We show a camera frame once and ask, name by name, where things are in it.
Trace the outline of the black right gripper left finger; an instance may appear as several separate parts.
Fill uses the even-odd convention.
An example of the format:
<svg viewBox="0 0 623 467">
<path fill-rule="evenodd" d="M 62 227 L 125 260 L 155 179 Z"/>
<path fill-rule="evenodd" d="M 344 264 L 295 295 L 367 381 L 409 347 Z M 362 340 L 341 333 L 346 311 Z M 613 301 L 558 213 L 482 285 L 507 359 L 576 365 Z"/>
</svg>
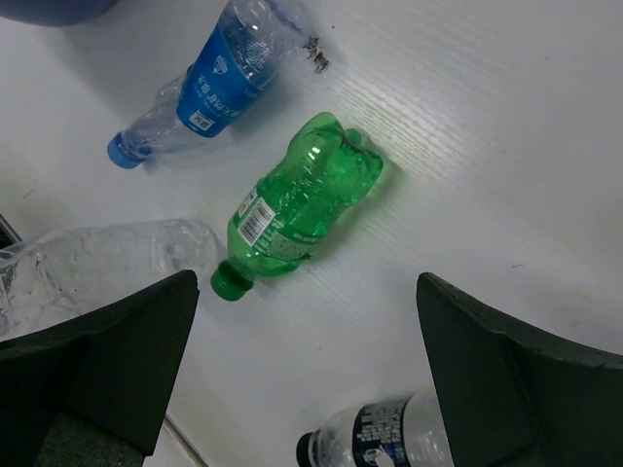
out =
<svg viewBox="0 0 623 467">
<path fill-rule="evenodd" d="M 199 301 L 183 270 L 1 343 L 4 466 L 140 466 L 152 455 Z"/>
</svg>

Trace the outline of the green plastic bottle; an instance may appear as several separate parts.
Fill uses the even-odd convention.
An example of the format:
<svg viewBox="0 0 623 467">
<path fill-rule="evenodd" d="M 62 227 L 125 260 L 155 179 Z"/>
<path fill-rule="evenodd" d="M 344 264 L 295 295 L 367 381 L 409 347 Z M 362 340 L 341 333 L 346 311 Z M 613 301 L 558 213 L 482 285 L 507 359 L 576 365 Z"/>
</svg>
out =
<svg viewBox="0 0 623 467">
<path fill-rule="evenodd" d="M 342 214 L 368 195 L 383 168 L 361 131 L 343 127 L 329 112 L 312 117 L 231 217 L 227 257 L 210 278 L 212 290 L 234 302 L 257 278 L 295 270 Z"/>
</svg>

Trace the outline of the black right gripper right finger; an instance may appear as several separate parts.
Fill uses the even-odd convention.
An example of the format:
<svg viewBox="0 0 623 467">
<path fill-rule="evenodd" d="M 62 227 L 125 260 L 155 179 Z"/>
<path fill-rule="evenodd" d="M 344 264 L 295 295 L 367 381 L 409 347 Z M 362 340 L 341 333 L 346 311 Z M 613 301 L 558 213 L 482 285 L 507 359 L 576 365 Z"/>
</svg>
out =
<svg viewBox="0 0 623 467">
<path fill-rule="evenodd" d="M 538 329 L 430 272 L 416 301 L 455 465 L 621 465 L 621 355 Z"/>
</svg>

